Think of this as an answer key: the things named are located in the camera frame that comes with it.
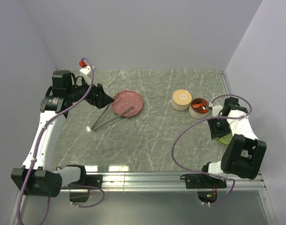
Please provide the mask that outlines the green round lid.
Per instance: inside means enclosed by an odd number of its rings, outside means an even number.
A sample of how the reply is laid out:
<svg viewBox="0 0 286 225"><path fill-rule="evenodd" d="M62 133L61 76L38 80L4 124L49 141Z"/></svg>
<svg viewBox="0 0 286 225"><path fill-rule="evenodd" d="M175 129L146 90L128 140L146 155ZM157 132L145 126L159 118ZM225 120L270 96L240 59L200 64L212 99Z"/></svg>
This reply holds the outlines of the green round lid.
<svg viewBox="0 0 286 225"><path fill-rule="evenodd" d="M232 140L232 135L228 134L223 137L217 137L217 141L225 146L228 146Z"/></svg>

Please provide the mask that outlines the beige steel container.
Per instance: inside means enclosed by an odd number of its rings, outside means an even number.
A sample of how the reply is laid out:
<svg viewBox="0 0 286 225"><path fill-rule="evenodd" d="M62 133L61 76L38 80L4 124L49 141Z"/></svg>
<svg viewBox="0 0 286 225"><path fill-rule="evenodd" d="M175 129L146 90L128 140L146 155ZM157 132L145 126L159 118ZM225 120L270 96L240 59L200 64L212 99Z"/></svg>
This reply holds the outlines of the beige steel container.
<svg viewBox="0 0 286 225"><path fill-rule="evenodd" d="M189 106L189 113L195 119L204 119L209 113L209 102L204 98L195 98Z"/></svg>
<svg viewBox="0 0 286 225"><path fill-rule="evenodd" d="M185 111L189 108L192 99L181 99L181 98L172 98L171 105L175 110L178 111Z"/></svg>

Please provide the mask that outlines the red shrimp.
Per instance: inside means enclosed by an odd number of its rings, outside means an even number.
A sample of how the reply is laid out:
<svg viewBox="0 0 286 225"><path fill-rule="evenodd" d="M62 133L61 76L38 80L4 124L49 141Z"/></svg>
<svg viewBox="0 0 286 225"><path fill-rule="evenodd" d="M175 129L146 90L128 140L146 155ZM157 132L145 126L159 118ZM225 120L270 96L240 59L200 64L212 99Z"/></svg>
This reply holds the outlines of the red shrimp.
<svg viewBox="0 0 286 225"><path fill-rule="evenodd" d="M198 104L197 103L192 103L191 105L192 105L193 109L199 109L199 108L204 108L205 104L204 103L198 103Z"/></svg>

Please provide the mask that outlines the beige round lid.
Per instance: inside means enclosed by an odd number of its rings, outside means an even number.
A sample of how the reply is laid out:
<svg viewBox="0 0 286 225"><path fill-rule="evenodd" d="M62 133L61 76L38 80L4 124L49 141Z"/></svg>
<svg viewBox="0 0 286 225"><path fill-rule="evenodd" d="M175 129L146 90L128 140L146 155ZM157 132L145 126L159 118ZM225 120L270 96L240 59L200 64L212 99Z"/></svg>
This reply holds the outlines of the beige round lid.
<svg viewBox="0 0 286 225"><path fill-rule="evenodd" d="M187 90L178 89L172 94L172 100L177 105L188 105L192 101L192 96Z"/></svg>

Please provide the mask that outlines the red sausage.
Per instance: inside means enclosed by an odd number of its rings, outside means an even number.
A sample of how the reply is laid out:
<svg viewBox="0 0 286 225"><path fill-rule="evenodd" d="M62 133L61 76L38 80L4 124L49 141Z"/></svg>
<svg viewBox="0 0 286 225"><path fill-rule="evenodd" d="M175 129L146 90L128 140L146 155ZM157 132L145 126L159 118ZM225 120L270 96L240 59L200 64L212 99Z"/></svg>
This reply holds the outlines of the red sausage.
<svg viewBox="0 0 286 225"><path fill-rule="evenodd" d="M196 112L197 113L200 113L200 114L205 114L205 113L208 113L208 109L206 109L206 108L198 108L197 110L196 110Z"/></svg>

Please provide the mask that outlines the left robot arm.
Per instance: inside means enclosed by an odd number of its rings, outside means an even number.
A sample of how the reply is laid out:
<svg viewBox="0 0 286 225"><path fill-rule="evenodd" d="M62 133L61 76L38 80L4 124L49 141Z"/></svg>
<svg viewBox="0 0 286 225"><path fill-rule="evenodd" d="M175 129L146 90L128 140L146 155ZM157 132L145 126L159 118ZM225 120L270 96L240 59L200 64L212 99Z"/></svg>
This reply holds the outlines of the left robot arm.
<svg viewBox="0 0 286 225"><path fill-rule="evenodd" d="M14 168L11 179L23 195L56 197L61 188L73 184L76 188L87 185L83 165L67 165L52 171L52 157L57 139L73 106L85 100L102 109L113 103L103 86L91 84L93 69L86 66L74 75L69 70L57 70L52 75L40 105L40 121L32 147L21 168Z"/></svg>

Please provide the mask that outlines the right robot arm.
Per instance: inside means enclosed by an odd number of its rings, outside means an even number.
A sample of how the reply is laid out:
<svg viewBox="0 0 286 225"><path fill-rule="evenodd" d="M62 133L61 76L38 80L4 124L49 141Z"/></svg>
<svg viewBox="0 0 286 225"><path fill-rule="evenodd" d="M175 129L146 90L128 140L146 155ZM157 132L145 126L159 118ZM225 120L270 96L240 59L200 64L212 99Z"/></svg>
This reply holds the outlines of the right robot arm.
<svg viewBox="0 0 286 225"><path fill-rule="evenodd" d="M239 104L240 97L228 95L224 105L217 113L213 112L209 118L211 139L221 139L231 135L231 139L221 158L216 163L207 163L203 166L203 174L199 181L208 188L216 182L216 176L238 176L242 179L253 180L262 164L267 145L260 141L252 130L249 122L249 109Z"/></svg>

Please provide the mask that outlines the pink polka dot plate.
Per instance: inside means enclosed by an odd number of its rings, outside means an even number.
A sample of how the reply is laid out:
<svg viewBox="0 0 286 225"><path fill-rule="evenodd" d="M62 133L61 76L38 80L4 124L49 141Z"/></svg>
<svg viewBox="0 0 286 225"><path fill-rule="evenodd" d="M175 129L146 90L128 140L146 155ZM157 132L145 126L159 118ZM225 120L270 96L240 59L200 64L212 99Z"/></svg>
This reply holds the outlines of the pink polka dot plate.
<svg viewBox="0 0 286 225"><path fill-rule="evenodd" d="M123 115L124 117L131 117L137 115L144 106L142 96L134 90L123 90L117 94L117 99L112 103L112 110L116 114L122 114L128 108L133 106L133 109Z"/></svg>

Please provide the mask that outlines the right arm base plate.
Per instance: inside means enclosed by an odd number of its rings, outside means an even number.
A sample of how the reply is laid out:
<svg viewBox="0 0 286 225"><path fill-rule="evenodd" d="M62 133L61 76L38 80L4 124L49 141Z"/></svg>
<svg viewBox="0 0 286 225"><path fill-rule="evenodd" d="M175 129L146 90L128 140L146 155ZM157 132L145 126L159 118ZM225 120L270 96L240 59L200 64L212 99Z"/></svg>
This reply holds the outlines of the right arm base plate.
<svg viewBox="0 0 286 225"><path fill-rule="evenodd" d="M211 188L226 188L226 181L213 178L204 174L184 174L180 180L185 181L187 189L211 189Z"/></svg>

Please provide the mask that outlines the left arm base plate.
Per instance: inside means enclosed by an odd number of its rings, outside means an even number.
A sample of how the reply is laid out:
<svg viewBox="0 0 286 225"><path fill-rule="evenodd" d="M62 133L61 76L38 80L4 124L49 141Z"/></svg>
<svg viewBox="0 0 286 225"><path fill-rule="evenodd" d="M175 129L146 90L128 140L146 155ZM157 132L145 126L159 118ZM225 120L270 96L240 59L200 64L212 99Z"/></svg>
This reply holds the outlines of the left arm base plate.
<svg viewBox="0 0 286 225"><path fill-rule="evenodd" d="M86 179L83 184L75 182L73 184L69 184L63 187L62 189L80 189L80 188L83 188L83 186L101 188L102 183L103 183L103 175L89 174L86 176Z"/></svg>

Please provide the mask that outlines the aluminium rail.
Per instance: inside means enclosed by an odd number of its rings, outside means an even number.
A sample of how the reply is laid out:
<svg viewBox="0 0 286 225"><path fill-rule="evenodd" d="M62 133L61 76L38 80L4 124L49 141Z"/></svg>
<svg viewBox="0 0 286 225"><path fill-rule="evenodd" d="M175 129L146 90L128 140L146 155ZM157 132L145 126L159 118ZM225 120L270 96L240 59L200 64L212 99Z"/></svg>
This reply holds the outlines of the aluminium rail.
<svg viewBox="0 0 286 225"><path fill-rule="evenodd" d="M82 177L80 183L83 184L89 174L99 174L88 172ZM185 186L185 181L180 177L185 172L105 172L101 189L104 191L184 191L189 190ZM24 190L25 195L56 197L63 187L69 185L67 178L60 176L58 172L36 171L32 172ZM226 180L226 188L218 190L265 190L266 186L261 175L254 180L237 178L235 182ZM211 190L211 189L191 189L191 190Z"/></svg>

